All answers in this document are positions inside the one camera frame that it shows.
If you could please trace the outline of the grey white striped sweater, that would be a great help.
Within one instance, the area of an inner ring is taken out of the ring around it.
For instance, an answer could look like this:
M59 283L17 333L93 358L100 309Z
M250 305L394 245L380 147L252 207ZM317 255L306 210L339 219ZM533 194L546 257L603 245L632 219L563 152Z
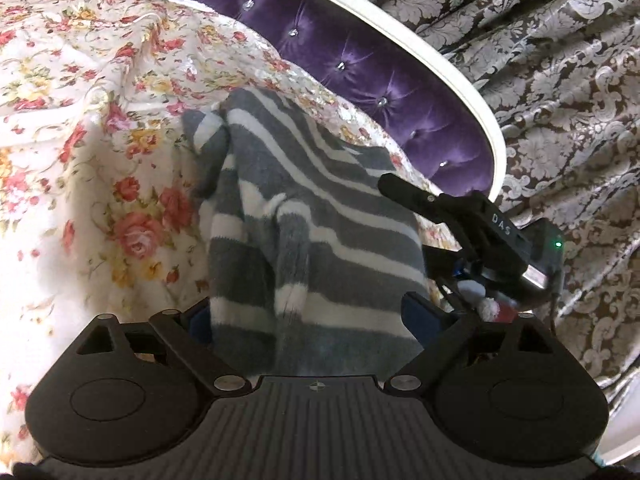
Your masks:
M374 375L420 352L400 316L425 292L414 214L378 190L382 148L352 146L280 93L188 110L214 351L246 376Z

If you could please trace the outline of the purple tufted headboard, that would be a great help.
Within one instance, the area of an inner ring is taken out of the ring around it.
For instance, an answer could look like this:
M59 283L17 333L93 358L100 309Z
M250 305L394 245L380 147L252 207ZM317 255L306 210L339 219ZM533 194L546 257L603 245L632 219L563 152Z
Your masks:
M368 0L189 0L264 37L380 125L433 194L494 200L506 175L498 122L446 58Z

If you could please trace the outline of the floral bed cover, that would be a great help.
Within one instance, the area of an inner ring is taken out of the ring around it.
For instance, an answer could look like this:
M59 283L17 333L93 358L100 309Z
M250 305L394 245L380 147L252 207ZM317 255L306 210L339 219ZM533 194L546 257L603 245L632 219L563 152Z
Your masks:
M432 188L362 110L204 4L1 0L3 472L37 459L29 393L96 314L141 321L206 295L180 117L247 84Z

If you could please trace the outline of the brown silver damask curtain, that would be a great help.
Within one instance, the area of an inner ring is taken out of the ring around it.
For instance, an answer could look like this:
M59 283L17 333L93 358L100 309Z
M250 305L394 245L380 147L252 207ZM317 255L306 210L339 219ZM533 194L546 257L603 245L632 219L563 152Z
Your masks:
M500 203L565 233L560 339L639 376L639 0L369 0L474 84L506 139Z

